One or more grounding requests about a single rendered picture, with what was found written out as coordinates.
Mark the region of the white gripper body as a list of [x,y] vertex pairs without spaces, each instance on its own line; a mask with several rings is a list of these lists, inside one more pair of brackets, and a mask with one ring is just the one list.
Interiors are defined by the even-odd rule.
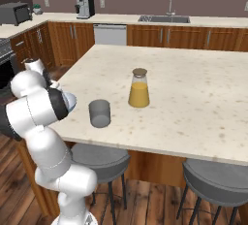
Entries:
[[56,80],[51,80],[51,85],[50,85],[51,88],[55,88],[55,89],[58,89],[58,90],[61,90],[62,87],[60,85],[60,83]]

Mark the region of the pale blue ice bowl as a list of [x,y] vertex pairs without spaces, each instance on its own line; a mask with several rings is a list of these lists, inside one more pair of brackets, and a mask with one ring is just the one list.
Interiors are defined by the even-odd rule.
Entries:
[[77,97],[70,92],[62,93],[68,112],[70,113],[77,104]]

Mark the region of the grey glass cup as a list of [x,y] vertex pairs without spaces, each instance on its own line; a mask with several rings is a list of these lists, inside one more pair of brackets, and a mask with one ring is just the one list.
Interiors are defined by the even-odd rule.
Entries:
[[110,104],[107,100],[94,100],[88,108],[92,126],[104,128],[110,124]]

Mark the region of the wooden lower cupboard run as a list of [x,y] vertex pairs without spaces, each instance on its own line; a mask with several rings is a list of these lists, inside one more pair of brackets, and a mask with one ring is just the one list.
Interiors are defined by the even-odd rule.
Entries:
[[127,45],[248,52],[248,28],[128,25]]
[[73,66],[95,44],[92,23],[44,22],[11,38],[17,65],[24,69],[24,60],[39,57],[50,71],[59,66]]

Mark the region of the black steel oven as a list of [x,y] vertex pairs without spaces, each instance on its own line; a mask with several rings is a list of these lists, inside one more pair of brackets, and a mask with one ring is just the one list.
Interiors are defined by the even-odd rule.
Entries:
[[11,80],[18,72],[10,40],[0,38],[0,98],[11,93]]

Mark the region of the white dishwasher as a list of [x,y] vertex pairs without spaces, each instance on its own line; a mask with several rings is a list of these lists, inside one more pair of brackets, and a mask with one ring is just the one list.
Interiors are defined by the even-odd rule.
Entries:
[[126,25],[123,24],[94,24],[94,37],[96,45],[127,45]]

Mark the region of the dark grey toaster oven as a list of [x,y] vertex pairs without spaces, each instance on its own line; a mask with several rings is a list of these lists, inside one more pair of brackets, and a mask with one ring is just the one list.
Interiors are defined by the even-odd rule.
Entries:
[[0,5],[0,25],[19,26],[21,23],[32,19],[32,13],[27,3],[17,2]]

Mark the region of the black silver coffee machine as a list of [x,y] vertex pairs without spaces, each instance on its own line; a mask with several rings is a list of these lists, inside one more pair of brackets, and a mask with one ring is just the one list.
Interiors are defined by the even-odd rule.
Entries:
[[94,0],[77,0],[75,8],[77,18],[85,19],[95,15]]

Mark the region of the orange juice glass jug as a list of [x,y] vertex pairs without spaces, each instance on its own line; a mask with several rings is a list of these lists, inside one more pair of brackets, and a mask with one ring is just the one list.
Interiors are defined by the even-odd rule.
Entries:
[[134,108],[145,108],[149,105],[146,73],[147,71],[143,68],[136,68],[133,70],[133,79],[128,103]]

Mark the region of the grey round bar stool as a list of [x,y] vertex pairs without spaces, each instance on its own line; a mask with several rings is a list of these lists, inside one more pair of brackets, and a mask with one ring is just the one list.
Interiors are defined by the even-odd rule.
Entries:
[[248,203],[248,166],[197,159],[187,159],[182,165],[186,185],[176,218],[179,218],[188,189],[191,189],[198,199],[189,225],[193,225],[202,200],[218,206],[212,225],[216,224],[222,207],[232,208],[229,225],[233,225],[238,208]]
[[99,183],[108,184],[108,195],[113,225],[116,225],[112,182],[121,177],[124,209],[127,208],[124,172],[127,170],[131,156],[127,149],[100,145],[75,144],[71,148],[73,160],[92,169]]

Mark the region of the wooden kitchen island base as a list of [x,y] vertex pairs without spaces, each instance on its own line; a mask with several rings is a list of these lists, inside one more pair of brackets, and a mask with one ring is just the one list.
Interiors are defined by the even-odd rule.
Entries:
[[[32,160],[25,140],[15,143],[24,169],[29,178],[42,214],[56,218],[59,214],[57,193],[44,189],[35,181],[36,165]],[[182,163],[184,157],[130,150],[131,160],[125,173],[128,179],[142,180],[175,187],[185,187]]]

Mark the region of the steel sink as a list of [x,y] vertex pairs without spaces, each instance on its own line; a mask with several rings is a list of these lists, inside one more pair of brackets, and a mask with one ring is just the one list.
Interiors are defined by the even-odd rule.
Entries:
[[188,16],[140,16],[138,21],[143,21],[143,22],[190,23],[190,18]]

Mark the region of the silver tap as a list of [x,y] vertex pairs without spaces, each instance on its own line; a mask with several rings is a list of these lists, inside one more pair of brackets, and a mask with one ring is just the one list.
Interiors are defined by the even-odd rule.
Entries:
[[175,16],[175,11],[172,10],[172,0],[169,2],[169,10],[167,11],[167,16]]

